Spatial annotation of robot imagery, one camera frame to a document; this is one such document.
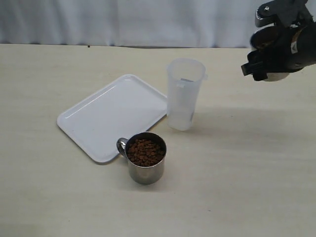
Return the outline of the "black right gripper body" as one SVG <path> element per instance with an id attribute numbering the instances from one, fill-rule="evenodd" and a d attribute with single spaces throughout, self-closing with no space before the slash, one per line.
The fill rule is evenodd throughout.
<path id="1" fill-rule="evenodd" d="M 248 62 L 263 62 L 267 74 L 294 73 L 316 63 L 316 24 L 265 27 L 252 35 L 250 45 Z"/>

